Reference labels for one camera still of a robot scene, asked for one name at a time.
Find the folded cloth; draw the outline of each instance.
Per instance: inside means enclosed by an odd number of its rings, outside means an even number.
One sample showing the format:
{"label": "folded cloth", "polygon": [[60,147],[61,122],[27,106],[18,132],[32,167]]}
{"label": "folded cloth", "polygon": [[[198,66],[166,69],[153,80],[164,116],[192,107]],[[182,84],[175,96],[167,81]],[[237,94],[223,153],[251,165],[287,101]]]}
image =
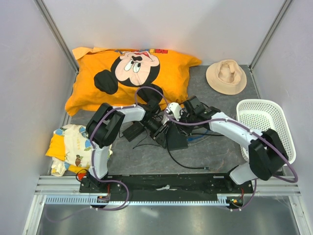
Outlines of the folded cloth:
{"label": "folded cloth", "polygon": [[50,147],[46,153],[47,156],[53,157],[51,174],[55,176],[62,176],[66,170],[74,173],[82,169],[88,170],[91,166],[91,154],[92,145],[85,126],[73,124],[63,126],[53,132]]}

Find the white plastic basket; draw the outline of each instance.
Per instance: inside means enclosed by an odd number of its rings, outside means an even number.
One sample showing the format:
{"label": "white plastic basket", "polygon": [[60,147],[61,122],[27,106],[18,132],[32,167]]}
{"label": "white plastic basket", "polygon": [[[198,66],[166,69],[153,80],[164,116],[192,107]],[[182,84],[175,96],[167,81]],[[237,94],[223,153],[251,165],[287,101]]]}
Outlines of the white plastic basket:
{"label": "white plastic basket", "polygon": [[[295,149],[282,108],[273,101],[265,99],[244,99],[237,105],[237,120],[247,126],[262,131],[275,130],[287,152],[289,162],[295,160]],[[241,147],[244,159],[249,161],[249,153]]]}

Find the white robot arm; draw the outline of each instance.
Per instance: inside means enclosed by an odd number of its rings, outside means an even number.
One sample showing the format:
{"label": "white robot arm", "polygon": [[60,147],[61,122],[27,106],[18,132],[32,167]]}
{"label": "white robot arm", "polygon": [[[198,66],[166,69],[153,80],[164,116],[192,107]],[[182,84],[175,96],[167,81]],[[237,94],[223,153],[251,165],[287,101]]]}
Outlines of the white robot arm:
{"label": "white robot arm", "polygon": [[[256,136],[247,132],[250,130],[247,126],[235,124],[235,120],[228,117],[225,113],[213,107],[204,107],[199,100],[193,96],[186,102],[184,102],[186,111],[182,110],[179,104],[170,103],[165,110],[163,122],[153,121],[152,115],[155,115],[156,110],[159,110],[157,105],[138,105],[127,109],[122,108],[118,111],[114,111],[109,115],[108,119],[104,121],[96,134],[93,141],[96,144],[94,152],[94,168],[96,175],[102,179],[106,177],[108,173],[107,160],[109,158],[109,145],[115,140],[121,124],[132,121],[140,121],[148,129],[153,131],[153,139],[162,134],[167,126],[169,120],[168,116],[173,117],[176,126],[178,128],[183,127],[186,123],[178,122],[179,120],[188,120],[194,122],[206,120],[216,120],[203,124],[206,129],[220,133],[231,140],[235,141],[243,148],[249,150],[250,162],[237,166],[228,173],[228,177],[236,185],[241,185],[246,181],[260,178],[262,180],[268,180],[279,168],[284,165],[284,161],[275,154],[271,149],[267,148],[263,142],[261,142]],[[89,136],[93,133],[95,126],[102,119],[102,117],[114,107],[109,104],[102,104],[96,114],[90,120],[87,125],[87,131]],[[287,154],[281,144],[281,141],[277,133],[271,129],[266,132],[252,129],[254,133],[262,136],[271,144],[273,144],[285,157],[288,159]],[[89,170],[90,175],[94,177],[93,170]]]}

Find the beige bucket hat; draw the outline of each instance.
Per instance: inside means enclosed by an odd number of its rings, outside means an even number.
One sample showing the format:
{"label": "beige bucket hat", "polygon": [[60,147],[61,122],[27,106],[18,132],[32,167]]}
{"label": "beige bucket hat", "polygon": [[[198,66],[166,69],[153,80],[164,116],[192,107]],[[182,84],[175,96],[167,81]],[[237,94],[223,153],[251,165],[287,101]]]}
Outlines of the beige bucket hat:
{"label": "beige bucket hat", "polygon": [[223,94],[238,94],[246,87],[246,74],[234,60],[222,60],[209,66],[206,80]]}

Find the yellow fabric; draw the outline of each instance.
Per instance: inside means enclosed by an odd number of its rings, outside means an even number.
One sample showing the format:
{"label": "yellow fabric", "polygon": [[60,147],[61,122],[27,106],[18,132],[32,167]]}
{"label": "yellow fabric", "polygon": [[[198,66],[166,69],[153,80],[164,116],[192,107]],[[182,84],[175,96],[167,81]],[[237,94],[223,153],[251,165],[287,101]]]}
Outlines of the yellow fabric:
{"label": "yellow fabric", "polygon": [[[147,85],[161,90],[169,102],[181,103],[187,99],[189,68],[201,63],[193,56],[160,49],[138,51],[79,47],[73,53],[80,68],[65,107],[70,116],[80,109],[96,111],[102,103],[132,105],[135,91]],[[141,91],[144,92],[138,93],[140,103],[158,95],[151,89]],[[164,99],[158,101],[165,109]]]}
{"label": "yellow fabric", "polygon": [[65,161],[64,136],[59,136],[53,133],[46,156],[55,157],[61,161]]}
{"label": "yellow fabric", "polygon": [[[46,155],[49,157],[55,157],[63,162],[65,161],[66,153],[65,153],[64,136],[59,136],[53,133],[53,137],[50,141],[50,147]],[[69,164],[69,167],[67,170],[77,173],[82,169],[88,170],[88,167],[79,167],[79,166]]]}

